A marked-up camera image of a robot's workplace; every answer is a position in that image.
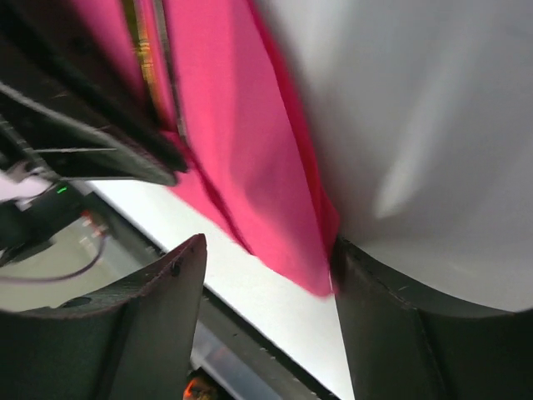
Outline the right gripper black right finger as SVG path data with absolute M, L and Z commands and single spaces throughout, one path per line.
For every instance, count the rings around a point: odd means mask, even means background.
M 531 398 L 531 310 L 444 294 L 342 238 L 331 272 L 356 398 Z

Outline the black fork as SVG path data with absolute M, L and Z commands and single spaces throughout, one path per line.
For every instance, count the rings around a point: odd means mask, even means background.
M 182 115 L 179 83 L 174 73 L 174 67 L 172 63 L 172 50 L 167 30 L 167 19 L 165 15 L 164 2 L 162 0 L 152 0 L 152 5 L 155 12 L 157 35 L 162 46 L 162 54 L 171 88 L 172 101 L 177 120 L 177 131 L 180 139 L 187 145 L 187 125 Z

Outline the pink paper napkin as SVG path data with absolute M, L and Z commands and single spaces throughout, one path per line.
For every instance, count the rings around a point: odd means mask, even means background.
M 174 194 L 272 271 L 331 295 L 339 216 L 291 73 L 254 3 L 164 2 L 187 145 L 149 5 L 166 112 L 158 129 L 189 164 Z

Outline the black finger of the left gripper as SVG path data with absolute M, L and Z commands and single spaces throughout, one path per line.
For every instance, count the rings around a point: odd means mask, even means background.
M 185 158 L 158 129 L 119 1 L 1 4 L 1 169 L 20 181 L 172 186 Z

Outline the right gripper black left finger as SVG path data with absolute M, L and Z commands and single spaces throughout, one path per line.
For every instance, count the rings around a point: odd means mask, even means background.
M 2 398 L 181 398 L 206 265 L 196 234 L 67 306 L 2 312 Z

